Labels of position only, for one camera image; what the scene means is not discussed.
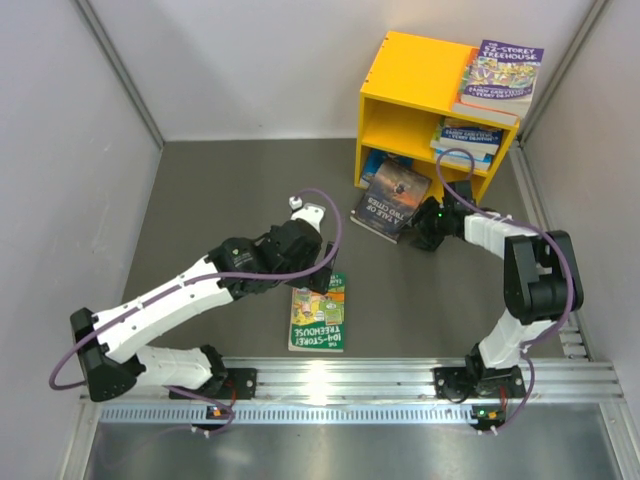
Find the light blue back-cover book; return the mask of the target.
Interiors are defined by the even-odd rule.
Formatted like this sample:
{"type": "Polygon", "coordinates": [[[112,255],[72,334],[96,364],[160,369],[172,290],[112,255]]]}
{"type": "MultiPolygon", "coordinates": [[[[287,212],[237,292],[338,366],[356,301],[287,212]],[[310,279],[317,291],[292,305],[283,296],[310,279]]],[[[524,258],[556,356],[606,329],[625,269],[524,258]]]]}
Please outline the light blue back-cover book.
{"type": "Polygon", "coordinates": [[[394,161],[406,168],[411,168],[413,164],[412,158],[379,149],[371,149],[366,158],[358,186],[361,188],[368,188],[380,166],[387,160],[394,161]]]}

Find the purple 52-storey book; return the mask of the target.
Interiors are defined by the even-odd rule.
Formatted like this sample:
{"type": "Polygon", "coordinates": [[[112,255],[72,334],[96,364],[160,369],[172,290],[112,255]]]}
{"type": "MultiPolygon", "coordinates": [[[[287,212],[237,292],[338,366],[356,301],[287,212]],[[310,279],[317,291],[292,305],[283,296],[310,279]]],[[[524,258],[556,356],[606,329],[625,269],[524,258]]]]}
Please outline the purple 52-storey book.
{"type": "Polygon", "coordinates": [[[470,56],[454,106],[522,120],[534,96],[543,48],[485,39],[470,56]]]}

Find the dark Tale of Two Cities book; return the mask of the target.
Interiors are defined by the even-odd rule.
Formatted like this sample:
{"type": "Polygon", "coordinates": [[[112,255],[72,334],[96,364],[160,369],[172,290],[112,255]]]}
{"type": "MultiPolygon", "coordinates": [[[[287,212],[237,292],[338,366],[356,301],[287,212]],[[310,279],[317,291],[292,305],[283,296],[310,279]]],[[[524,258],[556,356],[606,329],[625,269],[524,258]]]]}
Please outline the dark Tale of Two Cities book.
{"type": "Polygon", "coordinates": [[[394,160],[381,164],[350,213],[355,224],[397,244],[427,194],[432,180],[394,160]]]}

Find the aluminium mounting rail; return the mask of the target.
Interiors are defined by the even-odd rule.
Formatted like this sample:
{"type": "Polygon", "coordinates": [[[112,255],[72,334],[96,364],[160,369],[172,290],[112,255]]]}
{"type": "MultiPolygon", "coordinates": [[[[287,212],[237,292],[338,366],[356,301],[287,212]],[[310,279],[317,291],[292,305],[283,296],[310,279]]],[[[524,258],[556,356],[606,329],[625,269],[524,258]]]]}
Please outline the aluminium mounting rail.
{"type": "MultiPolygon", "coordinates": [[[[436,396],[442,381],[433,359],[230,359],[257,371],[255,395],[235,403],[240,424],[468,424],[495,406],[488,398],[455,404],[436,396]]],[[[534,390],[520,413],[537,406],[595,405],[608,426],[629,420],[629,409],[611,364],[538,359],[522,369],[534,390]]],[[[221,425],[213,405],[172,400],[162,388],[143,388],[117,400],[80,403],[81,427],[99,422],[221,425]]]]}

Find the orange 78-storey book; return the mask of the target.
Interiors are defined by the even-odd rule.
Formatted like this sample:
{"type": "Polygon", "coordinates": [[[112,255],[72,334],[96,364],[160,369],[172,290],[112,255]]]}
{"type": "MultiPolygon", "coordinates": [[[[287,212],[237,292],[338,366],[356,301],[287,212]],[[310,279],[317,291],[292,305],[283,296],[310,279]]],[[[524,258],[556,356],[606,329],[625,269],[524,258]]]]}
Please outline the orange 78-storey book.
{"type": "Polygon", "coordinates": [[[451,106],[451,111],[457,114],[481,119],[483,121],[496,122],[508,126],[514,126],[518,124],[520,119],[516,115],[462,102],[462,94],[469,80],[472,65],[473,62],[470,62],[462,75],[455,99],[451,106]]]}

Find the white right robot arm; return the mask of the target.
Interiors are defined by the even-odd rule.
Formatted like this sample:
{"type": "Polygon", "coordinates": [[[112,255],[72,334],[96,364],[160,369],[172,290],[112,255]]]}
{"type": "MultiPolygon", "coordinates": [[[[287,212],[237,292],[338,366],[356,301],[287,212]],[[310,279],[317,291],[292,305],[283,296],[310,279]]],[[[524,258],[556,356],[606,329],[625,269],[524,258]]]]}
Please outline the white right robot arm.
{"type": "Polygon", "coordinates": [[[519,367],[523,354],[584,301],[569,234],[540,231],[478,209],[467,181],[446,184],[442,200],[428,198],[412,227],[417,234],[413,244],[421,250],[433,252],[446,238],[456,237],[503,262],[505,311],[465,356],[463,366],[435,369],[437,398],[462,403],[469,398],[524,397],[519,367]]]}

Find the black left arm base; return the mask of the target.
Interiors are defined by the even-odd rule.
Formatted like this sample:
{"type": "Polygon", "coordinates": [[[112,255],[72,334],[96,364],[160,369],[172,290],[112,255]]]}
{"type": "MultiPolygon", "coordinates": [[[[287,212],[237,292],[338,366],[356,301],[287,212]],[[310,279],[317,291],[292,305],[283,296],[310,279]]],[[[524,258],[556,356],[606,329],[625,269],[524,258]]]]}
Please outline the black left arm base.
{"type": "Polygon", "coordinates": [[[228,368],[224,381],[212,378],[199,389],[187,392],[207,399],[251,400],[256,394],[257,374],[255,368],[228,368]]]}

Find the blue 39-storey book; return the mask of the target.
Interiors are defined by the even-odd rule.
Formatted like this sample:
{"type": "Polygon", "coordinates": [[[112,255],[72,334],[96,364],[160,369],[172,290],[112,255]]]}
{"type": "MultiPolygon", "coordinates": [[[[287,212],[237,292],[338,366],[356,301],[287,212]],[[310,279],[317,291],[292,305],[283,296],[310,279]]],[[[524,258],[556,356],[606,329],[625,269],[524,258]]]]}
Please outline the blue 39-storey book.
{"type": "Polygon", "coordinates": [[[430,141],[434,149],[464,148],[494,155],[497,153],[504,131],[453,117],[443,117],[430,141]]]}

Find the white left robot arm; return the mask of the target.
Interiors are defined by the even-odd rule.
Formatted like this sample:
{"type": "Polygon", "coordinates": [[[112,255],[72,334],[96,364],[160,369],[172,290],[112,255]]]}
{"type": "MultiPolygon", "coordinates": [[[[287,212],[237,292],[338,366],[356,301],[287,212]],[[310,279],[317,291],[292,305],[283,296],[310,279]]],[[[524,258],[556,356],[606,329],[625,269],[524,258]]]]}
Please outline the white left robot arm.
{"type": "Polygon", "coordinates": [[[181,350],[151,341],[203,312],[281,284],[326,292],[333,264],[314,267],[318,255],[335,247],[321,237],[325,209],[298,198],[290,204],[290,219],[264,235],[227,239],[177,277],[118,307],[72,314],[91,400],[109,401],[136,387],[172,387],[177,398],[217,396],[229,373],[213,346],[181,350]]]}

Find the blue 26-storey book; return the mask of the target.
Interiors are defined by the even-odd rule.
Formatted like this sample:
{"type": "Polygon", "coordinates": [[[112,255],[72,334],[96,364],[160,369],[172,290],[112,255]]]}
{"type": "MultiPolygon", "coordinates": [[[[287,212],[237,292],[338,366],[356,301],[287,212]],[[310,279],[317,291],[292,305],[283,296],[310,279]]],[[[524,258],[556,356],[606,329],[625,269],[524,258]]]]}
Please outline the blue 26-storey book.
{"type": "Polygon", "coordinates": [[[484,154],[477,156],[473,153],[465,153],[459,150],[435,150],[435,158],[440,159],[440,163],[447,166],[459,166],[473,169],[474,171],[486,172],[489,170],[494,156],[484,154]]]}

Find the yellow wooden shelf cabinet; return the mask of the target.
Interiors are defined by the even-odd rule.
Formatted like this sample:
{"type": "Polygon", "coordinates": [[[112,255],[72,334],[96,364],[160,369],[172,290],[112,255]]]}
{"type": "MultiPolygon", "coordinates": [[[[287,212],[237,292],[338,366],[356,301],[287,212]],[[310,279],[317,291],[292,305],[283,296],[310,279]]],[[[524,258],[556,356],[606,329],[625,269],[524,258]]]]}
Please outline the yellow wooden shelf cabinet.
{"type": "Polygon", "coordinates": [[[444,189],[430,147],[444,117],[495,126],[503,130],[501,146],[488,170],[473,174],[472,190],[481,202],[520,127],[462,115],[451,110],[463,72],[477,49],[407,33],[386,34],[359,94],[354,185],[372,149],[409,157],[413,169],[432,180],[427,194],[440,199],[444,189]]]}

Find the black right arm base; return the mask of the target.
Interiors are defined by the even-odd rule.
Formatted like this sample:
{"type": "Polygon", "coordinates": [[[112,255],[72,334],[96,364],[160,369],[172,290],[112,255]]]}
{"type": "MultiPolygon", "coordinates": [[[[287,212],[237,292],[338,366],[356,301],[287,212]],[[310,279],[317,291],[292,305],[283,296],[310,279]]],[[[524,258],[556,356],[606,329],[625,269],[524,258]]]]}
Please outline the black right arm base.
{"type": "Polygon", "coordinates": [[[436,397],[453,403],[469,399],[521,399],[526,393],[518,366],[486,368],[481,362],[465,366],[438,367],[433,371],[436,397]]]}

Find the dark green treehouse book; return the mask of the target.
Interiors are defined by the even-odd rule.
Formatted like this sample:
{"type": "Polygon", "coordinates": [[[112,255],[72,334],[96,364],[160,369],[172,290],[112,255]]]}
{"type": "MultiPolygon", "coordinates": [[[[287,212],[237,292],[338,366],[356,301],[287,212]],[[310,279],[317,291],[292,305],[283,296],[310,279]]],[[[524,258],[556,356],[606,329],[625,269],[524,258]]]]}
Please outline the dark green treehouse book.
{"type": "Polygon", "coordinates": [[[331,275],[325,294],[294,288],[288,335],[292,352],[342,353],[345,344],[344,273],[331,275]]]}

